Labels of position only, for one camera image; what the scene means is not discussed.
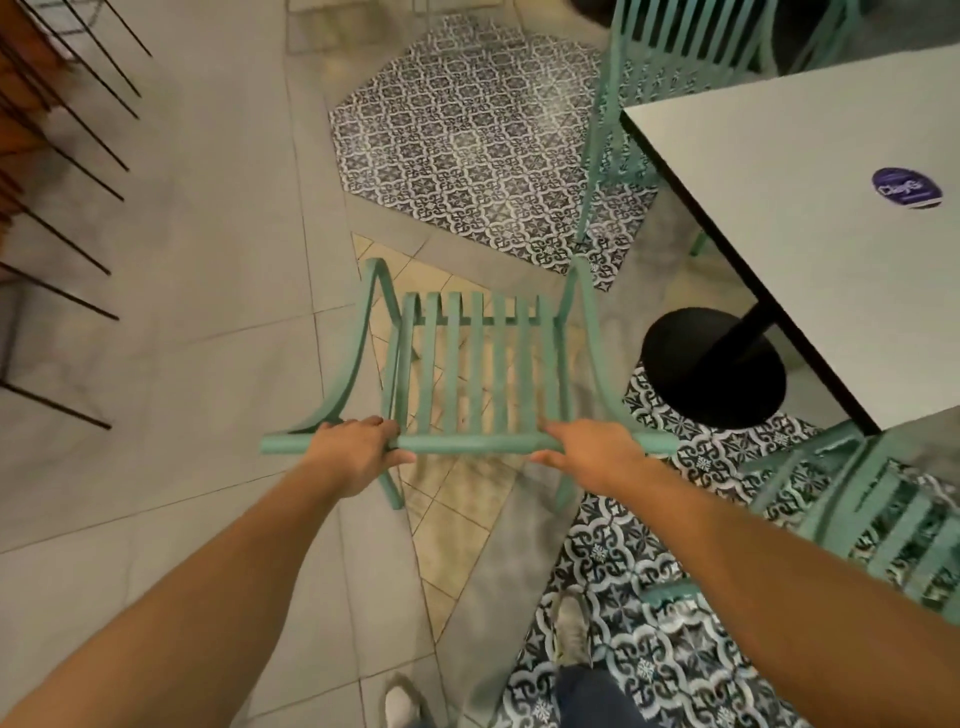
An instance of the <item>jeans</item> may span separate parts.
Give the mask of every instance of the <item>jeans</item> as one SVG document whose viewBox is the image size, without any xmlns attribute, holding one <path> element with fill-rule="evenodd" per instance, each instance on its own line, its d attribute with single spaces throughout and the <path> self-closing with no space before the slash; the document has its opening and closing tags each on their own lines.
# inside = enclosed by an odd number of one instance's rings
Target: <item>jeans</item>
<svg viewBox="0 0 960 728">
<path fill-rule="evenodd" d="M 604 669 L 586 665 L 557 672 L 557 704 L 561 728 L 651 728 L 631 697 Z"/>
</svg>

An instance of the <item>white table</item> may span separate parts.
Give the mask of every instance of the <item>white table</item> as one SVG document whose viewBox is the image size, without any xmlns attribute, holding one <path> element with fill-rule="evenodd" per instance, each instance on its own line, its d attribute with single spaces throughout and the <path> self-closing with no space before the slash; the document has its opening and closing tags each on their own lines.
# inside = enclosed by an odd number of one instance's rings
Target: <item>white table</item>
<svg viewBox="0 0 960 728">
<path fill-rule="evenodd" d="M 621 121 L 868 434 L 960 404 L 960 45 Z M 883 167 L 930 177 L 943 203 L 892 203 Z"/>
</svg>

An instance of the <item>shoe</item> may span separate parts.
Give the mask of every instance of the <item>shoe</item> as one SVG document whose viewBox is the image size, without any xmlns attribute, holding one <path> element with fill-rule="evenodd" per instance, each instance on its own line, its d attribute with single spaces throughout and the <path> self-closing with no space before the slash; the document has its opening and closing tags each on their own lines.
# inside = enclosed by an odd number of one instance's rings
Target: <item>shoe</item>
<svg viewBox="0 0 960 728">
<path fill-rule="evenodd" d="M 406 675 L 390 678 L 380 707 L 383 728 L 409 728 L 421 721 L 433 725 L 426 700 Z"/>
<path fill-rule="evenodd" d="M 587 665 L 593 667 L 590 655 L 590 622 L 584 598 L 568 589 L 553 600 L 553 662 L 557 667 Z"/>
</svg>

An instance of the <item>purple circular sticker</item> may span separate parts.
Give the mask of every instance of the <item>purple circular sticker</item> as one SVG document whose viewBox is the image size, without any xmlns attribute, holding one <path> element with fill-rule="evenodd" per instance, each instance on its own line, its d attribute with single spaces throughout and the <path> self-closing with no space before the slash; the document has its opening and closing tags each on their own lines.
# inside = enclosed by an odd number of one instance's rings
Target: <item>purple circular sticker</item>
<svg viewBox="0 0 960 728">
<path fill-rule="evenodd" d="M 944 194 L 927 175 L 900 167 L 884 167 L 874 172 L 874 188 L 897 205 L 914 209 L 938 206 Z"/>
</svg>

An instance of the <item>person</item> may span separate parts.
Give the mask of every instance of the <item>person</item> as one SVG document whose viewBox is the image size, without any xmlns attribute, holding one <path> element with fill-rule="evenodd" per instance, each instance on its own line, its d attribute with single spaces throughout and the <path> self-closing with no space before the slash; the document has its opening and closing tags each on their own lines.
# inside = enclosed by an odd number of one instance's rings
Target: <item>person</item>
<svg viewBox="0 0 960 728">
<path fill-rule="evenodd" d="M 696 579 L 743 652 L 818 728 L 957 725 L 960 630 L 886 584 L 648 458 L 621 425 L 546 423 L 564 452 L 531 460 L 622 502 Z M 228 726 L 267 664 L 300 564 L 326 516 L 384 470 L 396 423 L 323 425 L 298 465 L 234 523 L 94 634 L 2 728 Z M 564 728 L 644 725 L 589 665 L 574 595 L 555 605 Z M 429 725 L 396 679 L 386 728 Z"/>
</svg>

